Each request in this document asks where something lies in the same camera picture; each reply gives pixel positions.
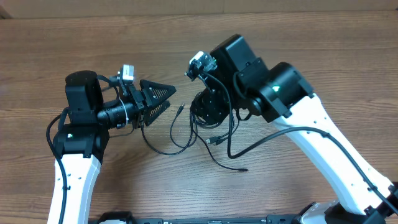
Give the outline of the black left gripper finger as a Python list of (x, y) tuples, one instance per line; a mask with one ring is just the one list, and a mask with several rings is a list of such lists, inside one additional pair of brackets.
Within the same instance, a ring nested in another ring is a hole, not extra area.
[(176, 92), (173, 85), (164, 85), (149, 80), (141, 80), (139, 84), (149, 108), (158, 107)]
[(170, 101), (166, 100), (156, 108), (147, 111), (144, 114), (144, 124), (150, 126), (169, 107)]

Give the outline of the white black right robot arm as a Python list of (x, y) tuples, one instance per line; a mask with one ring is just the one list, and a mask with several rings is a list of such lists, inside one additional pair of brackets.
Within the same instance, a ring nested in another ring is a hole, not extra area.
[(397, 213), (397, 184), (374, 169), (337, 128), (301, 73), (286, 62), (268, 68), (244, 37), (235, 34), (211, 52), (198, 52), (186, 76), (205, 89), (191, 112), (214, 125), (260, 116), (289, 137), (326, 178), (337, 198), (311, 203), (292, 223), (384, 223)]

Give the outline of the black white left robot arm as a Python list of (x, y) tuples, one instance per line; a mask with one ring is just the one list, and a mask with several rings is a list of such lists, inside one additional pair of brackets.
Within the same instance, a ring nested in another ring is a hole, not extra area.
[(65, 79), (68, 106), (51, 121), (46, 135), (55, 157), (55, 183), (48, 223), (88, 223), (91, 198), (110, 139), (109, 130), (151, 124), (168, 107), (172, 85), (141, 80), (122, 69), (106, 78), (91, 70)]

